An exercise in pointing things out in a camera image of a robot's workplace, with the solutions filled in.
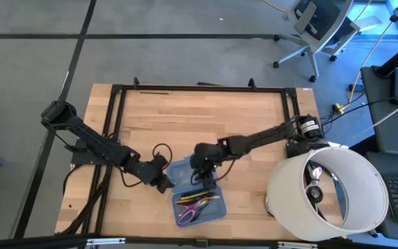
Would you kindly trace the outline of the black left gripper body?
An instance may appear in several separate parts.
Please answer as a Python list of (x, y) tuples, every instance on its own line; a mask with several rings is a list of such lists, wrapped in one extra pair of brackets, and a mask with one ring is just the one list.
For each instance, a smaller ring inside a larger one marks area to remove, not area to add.
[(158, 183), (163, 177), (163, 168), (167, 164), (164, 156), (156, 154), (153, 160), (140, 163), (140, 179), (143, 183)]

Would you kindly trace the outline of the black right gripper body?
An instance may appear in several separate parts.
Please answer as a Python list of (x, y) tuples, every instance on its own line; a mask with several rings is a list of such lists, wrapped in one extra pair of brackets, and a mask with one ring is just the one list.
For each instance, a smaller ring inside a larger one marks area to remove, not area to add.
[(208, 173), (222, 164), (222, 154), (218, 145), (199, 143), (190, 158), (191, 168), (200, 173)]

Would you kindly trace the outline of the orange pencil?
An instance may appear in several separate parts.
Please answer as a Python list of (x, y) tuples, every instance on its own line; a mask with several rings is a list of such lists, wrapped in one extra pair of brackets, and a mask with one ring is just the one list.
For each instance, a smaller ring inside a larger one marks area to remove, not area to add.
[(208, 201), (208, 200), (219, 199), (219, 198), (220, 198), (219, 195), (213, 195), (213, 196), (206, 196), (206, 197), (198, 197), (195, 199), (183, 199), (183, 200), (176, 201), (176, 204), (177, 205), (189, 205), (192, 203), (197, 203), (198, 201)]

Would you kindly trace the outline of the purple handled scissors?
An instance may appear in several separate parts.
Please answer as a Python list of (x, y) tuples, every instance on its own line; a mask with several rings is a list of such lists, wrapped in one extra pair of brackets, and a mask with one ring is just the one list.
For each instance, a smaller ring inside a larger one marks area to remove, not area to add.
[(200, 199), (195, 203), (188, 205), (179, 205), (178, 207), (178, 225), (186, 225), (191, 223), (199, 214), (200, 211), (208, 204), (208, 200)]

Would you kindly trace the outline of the blue translucent plastic supply box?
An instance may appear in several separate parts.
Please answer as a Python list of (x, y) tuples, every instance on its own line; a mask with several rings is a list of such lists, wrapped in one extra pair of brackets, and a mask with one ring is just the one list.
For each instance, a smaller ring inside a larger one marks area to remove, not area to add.
[[(176, 201), (179, 201), (180, 197), (184, 194), (208, 189), (206, 187), (203, 187), (201, 183), (193, 178), (193, 169), (190, 166), (189, 156), (187, 156), (183, 160), (171, 163), (168, 167), (167, 175), (170, 178), (171, 182), (175, 185), (171, 190), (173, 194), (171, 202), (175, 222), (177, 224), (179, 205), (176, 204)], [(201, 197), (219, 195), (220, 198), (208, 200), (208, 204), (200, 211), (200, 214), (191, 223), (188, 223), (186, 225), (177, 224), (178, 227), (186, 228), (216, 219), (221, 219), (226, 216), (227, 209), (225, 205), (225, 200), (222, 195), (222, 190), (219, 187), (216, 187), (215, 189), (209, 191), (209, 194)]]

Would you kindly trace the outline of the white round lamp shade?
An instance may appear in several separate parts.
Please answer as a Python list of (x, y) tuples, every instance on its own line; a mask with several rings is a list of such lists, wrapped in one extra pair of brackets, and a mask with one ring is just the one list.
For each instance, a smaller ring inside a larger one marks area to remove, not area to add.
[[(309, 160), (334, 173), (345, 191), (345, 218), (340, 227), (322, 219), (308, 200), (303, 172)], [(324, 147), (279, 162), (267, 183), (266, 203), (295, 237), (323, 241), (375, 229), (387, 215), (389, 196), (383, 178), (367, 159), (350, 149)]]

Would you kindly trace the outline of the black lamp socket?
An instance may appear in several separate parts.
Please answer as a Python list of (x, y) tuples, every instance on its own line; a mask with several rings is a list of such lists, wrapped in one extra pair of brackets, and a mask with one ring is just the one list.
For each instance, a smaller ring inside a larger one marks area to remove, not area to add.
[(307, 170), (310, 177), (310, 182), (305, 188), (307, 197), (311, 203), (320, 203), (323, 200), (323, 191), (319, 183), (323, 170), (321, 167), (313, 167), (310, 163), (307, 164)]

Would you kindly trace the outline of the black front crossbeam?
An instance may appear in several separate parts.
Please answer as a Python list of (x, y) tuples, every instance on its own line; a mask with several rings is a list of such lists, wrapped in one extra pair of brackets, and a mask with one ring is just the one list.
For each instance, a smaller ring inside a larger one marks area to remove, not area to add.
[[(278, 248), (279, 241), (286, 240), (248, 240), (248, 239), (192, 239), (192, 238), (162, 238), (162, 237), (104, 237), (99, 234), (56, 234), (46, 237), (28, 237), (0, 240), (0, 249), (66, 249), (86, 246), (88, 239), (125, 238), (121, 244), (161, 244), (194, 246), (208, 248), (211, 246), (253, 246)], [(349, 239), (329, 239), (325, 241), (291, 241), (312, 243), (318, 249), (398, 249), (398, 246), (382, 246), (368, 243), (355, 243)]]

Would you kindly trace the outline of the grey office chair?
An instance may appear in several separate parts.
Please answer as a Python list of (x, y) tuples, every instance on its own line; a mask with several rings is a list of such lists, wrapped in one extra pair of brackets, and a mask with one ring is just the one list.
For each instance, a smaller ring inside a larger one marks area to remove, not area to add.
[(317, 53), (328, 54), (330, 61), (334, 62), (354, 37), (382, 24), (376, 16), (351, 20), (348, 12), (353, 1), (296, 0), (283, 15), (283, 19), (293, 25), (296, 34), (279, 33), (274, 35), (274, 41), (286, 39), (300, 48), (275, 61), (273, 67), (278, 68), (280, 64), (297, 55), (307, 55), (313, 70), (309, 81), (315, 82), (319, 77)]

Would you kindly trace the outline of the grey side table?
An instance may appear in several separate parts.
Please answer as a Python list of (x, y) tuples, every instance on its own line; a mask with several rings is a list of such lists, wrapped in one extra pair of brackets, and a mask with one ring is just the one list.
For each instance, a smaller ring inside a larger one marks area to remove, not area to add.
[(398, 106), (391, 104), (390, 80), (377, 77), (371, 67), (361, 69), (379, 151), (398, 154)]

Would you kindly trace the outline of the black stand pole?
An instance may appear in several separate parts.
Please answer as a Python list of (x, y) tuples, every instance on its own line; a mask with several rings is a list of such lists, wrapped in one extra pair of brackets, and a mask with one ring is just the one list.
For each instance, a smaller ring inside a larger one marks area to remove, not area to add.
[(398, 53), (391, 57), (385, 64), (375, 70), (378, 77), (389, 76), (398, 67)]

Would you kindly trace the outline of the black metal table frame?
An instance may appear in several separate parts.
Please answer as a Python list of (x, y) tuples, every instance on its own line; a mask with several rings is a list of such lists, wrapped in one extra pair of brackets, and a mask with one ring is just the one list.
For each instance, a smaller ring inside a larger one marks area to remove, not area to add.
[[(169, 95), (140, 94), (141, 91)], [(174, 160), (193, 152), (199, 142), (214, 143), (225, 136), (248, 135), (299, 114), (299, 93), (294, 89), (225, 86), (139, 86), (125, 92), (120, 141), (150, 159), (154, 147)], [(192, 239), (290, 239), (265, 210), (269, 173), (285, 158), (278, 142), (253, 150), (234, 165), (218, 169), (225, 200), (225, 217), (179, 228), (174, 221), (170, 192), (160, 194), (141, 185), (134, 176), (112, 175), (102, 234), (125, 237)]]

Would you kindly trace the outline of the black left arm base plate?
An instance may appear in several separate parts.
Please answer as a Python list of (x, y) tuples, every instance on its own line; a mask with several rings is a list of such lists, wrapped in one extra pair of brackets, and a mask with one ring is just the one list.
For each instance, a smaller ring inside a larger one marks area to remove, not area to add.
[(113, 150), (119, 147), (120, 143), (111, 139), (89, 140), (86, 142), (81, 138), (77, 139), (75, 145), (66, 145), (73, 155), (71, 163), (75, 165), (105, 165), (107, 158), (105, 153), (108, 149)]

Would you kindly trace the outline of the silver metal bracket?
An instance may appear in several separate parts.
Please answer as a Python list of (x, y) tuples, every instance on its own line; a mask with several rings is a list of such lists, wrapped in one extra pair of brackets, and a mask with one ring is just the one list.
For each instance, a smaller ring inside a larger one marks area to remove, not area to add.
[(278, 248), (287, 248), (287, 249), (318, 249), (316, 244), (312, 243), (298, 243), (291, 241), (279, 241)]
[(88, 239), (86, 241), (87, 246), (101, 246), (101, 245), (112, 245), (126, 243), (125, 238), (98, 238), (98, 239)]

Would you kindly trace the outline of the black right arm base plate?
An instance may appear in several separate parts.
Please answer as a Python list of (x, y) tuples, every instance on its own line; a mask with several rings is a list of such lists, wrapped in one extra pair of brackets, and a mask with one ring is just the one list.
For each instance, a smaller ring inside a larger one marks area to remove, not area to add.
[(310, 150), (321, 149), (324, 147), (329, 147), (330, 145), (327, 142), (309, 142), (309, 141), (293, 141), (290, 140), (285, 145), (285, 150), (287, 154), (287, 158), (292, 158), (295, 156), (299, 156), (301, 154), (308, 153)]

